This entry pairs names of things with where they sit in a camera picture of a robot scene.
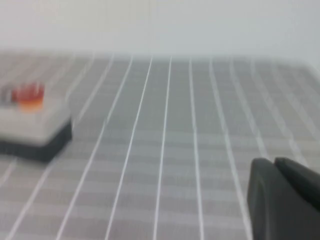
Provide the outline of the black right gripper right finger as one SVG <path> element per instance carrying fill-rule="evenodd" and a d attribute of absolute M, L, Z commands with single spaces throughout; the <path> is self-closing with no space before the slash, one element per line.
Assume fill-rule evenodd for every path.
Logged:
<path fill-rule="evenodd" d="M 295 191 L 309 203 L 320 202 L 320 174 L 287 157 L 276 157 L 274 165 Z"/>

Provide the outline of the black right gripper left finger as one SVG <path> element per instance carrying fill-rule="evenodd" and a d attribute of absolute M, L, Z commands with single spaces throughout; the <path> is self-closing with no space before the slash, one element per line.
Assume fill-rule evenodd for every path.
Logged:
<path fill-rule="evenodd" d="M 277 169 L 275 160 L 252 160 L 247 205 L 255 240 L 320 238 L 320 203 L 302 198 Z"/>

